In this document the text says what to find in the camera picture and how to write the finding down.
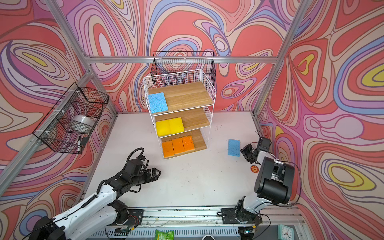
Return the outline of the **blue sponge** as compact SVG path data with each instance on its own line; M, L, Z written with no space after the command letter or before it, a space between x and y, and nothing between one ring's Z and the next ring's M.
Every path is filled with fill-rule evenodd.
M151 114L162 113L169 110L164 93L150 94L148 98Z
M241 155L241 142L239 140L228 140L228 155L233 157Z

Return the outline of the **orange sponge with pale back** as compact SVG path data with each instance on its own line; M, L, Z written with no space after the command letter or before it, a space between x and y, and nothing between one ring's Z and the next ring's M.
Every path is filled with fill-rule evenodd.
M162 148L163 148L163 155L164 155L165 159L168 159L168 158L175 156L172 141L162 142Z

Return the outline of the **yellow sponge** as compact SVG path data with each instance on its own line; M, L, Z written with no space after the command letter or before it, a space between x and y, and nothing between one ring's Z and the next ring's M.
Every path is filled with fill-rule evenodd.
M169 120L157 121L156 129L158 137L168 136L172 133Z
M171 134L179 134L185 131L181 117L169 119Z

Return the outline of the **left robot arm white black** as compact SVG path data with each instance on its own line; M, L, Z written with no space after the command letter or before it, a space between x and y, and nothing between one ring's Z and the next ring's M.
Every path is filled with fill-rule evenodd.
M130 213L128 206L119 201L134 188L155 182L162 172L149 168L144 148L129 154L122 170L103 180L97 190L69 210L53 218L43 217L35 223L28 240L85 240L100 228L110 224L125 225Z

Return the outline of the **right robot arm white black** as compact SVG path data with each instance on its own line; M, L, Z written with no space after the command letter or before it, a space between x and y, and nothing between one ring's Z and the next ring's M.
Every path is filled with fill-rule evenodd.
M297 164L279 160L270 152L272 141L260 137L256 147L252 144L241 149L246 161L259 165L254 192L255 198L243 196L235 207L235 219L241 224L256 223L261 220L261 210L269 205L287 208L293 194L294 179L299 180L300 168Z

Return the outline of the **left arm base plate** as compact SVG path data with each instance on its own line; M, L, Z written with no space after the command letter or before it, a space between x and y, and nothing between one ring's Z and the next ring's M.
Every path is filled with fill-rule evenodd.
M140 226L142 224L143 214L143 209L121 210L113 221L113 225L125 225L128 227Z

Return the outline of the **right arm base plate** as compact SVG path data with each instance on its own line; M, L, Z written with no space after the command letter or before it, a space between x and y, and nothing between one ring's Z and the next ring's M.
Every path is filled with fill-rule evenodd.
M222 218L222 222L225 225L252 224L258 226L263 222L261 215L251 213L245 209L237 211L235 208L222 208L217 215Z

